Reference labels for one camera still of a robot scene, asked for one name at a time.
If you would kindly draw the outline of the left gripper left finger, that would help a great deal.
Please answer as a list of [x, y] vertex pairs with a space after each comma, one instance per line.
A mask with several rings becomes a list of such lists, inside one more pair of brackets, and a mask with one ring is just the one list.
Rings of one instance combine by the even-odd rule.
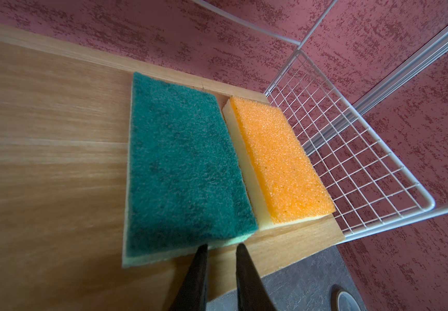
[[208, 245], [197, 249], [188, 272], [169, 310], [207, 309]]

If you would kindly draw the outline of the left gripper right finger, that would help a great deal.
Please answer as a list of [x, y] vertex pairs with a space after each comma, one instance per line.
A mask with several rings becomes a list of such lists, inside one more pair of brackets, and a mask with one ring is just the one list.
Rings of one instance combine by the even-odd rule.
[[238, 310], [273, 310], [269, 295], [244, 243], [236, 250]]

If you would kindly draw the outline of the dark green sponge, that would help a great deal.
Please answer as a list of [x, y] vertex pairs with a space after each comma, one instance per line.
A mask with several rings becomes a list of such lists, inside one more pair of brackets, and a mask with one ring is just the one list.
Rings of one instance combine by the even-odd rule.
[[237, 244], [257, 230], [216, 97], [135, 73], [123, 267]]

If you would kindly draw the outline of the orange sponge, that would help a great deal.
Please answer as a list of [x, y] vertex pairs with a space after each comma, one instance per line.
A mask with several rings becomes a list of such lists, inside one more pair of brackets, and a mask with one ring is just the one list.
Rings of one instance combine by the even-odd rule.
[[230, 97], [222, 113], [261, 231], [335, 212], [328, 190], [279, 108]]

